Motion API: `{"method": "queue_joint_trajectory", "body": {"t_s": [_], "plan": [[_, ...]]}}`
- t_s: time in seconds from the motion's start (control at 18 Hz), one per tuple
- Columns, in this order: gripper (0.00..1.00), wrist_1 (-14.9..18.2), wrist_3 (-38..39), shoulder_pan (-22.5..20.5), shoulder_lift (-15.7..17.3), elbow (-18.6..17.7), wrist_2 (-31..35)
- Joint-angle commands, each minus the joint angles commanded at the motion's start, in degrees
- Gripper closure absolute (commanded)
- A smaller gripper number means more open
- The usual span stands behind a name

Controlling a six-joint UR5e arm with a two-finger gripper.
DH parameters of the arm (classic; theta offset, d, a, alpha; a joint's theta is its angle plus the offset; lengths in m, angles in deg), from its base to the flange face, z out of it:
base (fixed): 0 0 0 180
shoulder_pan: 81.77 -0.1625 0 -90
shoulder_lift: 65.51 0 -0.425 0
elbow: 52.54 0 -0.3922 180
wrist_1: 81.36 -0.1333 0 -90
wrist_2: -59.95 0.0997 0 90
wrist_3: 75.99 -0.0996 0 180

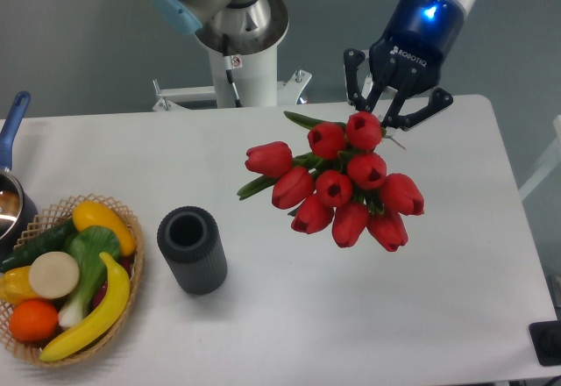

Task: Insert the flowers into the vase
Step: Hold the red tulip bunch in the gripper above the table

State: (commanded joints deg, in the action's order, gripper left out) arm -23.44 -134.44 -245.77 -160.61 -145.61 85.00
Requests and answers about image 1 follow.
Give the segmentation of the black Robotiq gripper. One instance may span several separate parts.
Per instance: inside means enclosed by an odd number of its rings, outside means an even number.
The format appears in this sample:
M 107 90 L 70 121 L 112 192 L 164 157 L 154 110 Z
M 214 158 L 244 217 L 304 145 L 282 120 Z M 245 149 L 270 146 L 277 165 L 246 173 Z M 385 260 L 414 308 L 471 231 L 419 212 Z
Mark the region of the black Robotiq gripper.
M 382 126 L 409 131 L 453 104 L 453 96 L 438 85 L 441 67 L 464 24 L 464 13 L 449 0 L 400 0 L 380 38 L 364 50 L 343 52 L 347 103 L 355 111 L 373 112 L 359 86 L 359 68 L 368 61 L 377 89 L 396 89 Z M 430 89 L 423 105 L 408 106 Z

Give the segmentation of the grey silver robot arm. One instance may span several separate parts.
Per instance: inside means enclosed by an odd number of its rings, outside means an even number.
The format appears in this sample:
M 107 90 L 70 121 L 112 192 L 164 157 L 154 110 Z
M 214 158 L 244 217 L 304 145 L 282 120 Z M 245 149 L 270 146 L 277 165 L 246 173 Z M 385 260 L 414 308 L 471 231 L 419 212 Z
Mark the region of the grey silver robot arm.
M 349 104 L 373 111 L 393 98 L 383 127 L 407 131 L 452 104 L 439 85 L 441 67 L 476 0 L 400 0 L 384 32 L 367 49 L 344 51 Z M 297 102 L 308 78 L 277 79 L 277 48 L 288 31 L 282 0 L 151 0 L 179 33 L 206 49 L 221 108 Z

